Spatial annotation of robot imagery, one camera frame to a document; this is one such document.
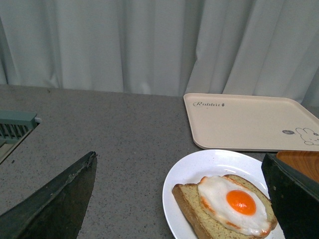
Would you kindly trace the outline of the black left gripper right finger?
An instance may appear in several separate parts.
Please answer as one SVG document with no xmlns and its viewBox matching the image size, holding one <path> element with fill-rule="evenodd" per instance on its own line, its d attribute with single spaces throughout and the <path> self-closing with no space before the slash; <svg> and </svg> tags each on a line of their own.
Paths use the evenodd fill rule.
<svg viewBox="0 0 319 239">
<path fill-rule="evenodd" d="M 262 172 L 272 209 L 287 239 L 319 237 L 319 184 L 267 153 Z"/>
</svg>

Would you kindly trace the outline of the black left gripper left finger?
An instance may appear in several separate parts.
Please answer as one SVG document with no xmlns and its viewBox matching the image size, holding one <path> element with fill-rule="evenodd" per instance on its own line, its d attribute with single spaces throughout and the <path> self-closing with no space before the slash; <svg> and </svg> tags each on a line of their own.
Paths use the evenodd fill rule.
<svg viewBox="0 0 319 239">
<path fill-rule="evenodd" d="M 97 154 L 89 152 L 0 217 L 2 239 L 75 239 L 94 188 Z"/>
</svg>

